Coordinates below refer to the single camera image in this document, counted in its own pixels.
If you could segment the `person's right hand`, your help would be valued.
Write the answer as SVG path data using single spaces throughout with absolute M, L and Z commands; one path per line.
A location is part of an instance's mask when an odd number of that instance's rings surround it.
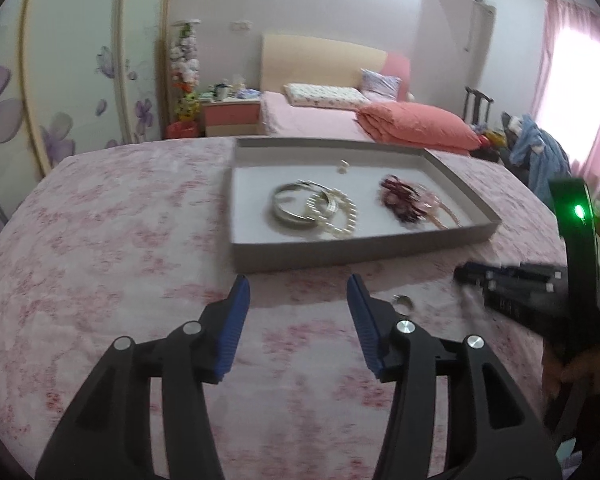
M 594 393 L 600 393 L 600 348 L 585 352 L 568 364 L 562 364 L 552 346 L 543 342 L 542 390 L 548 400 L 556 399 L 562 385 L 587 379 Z

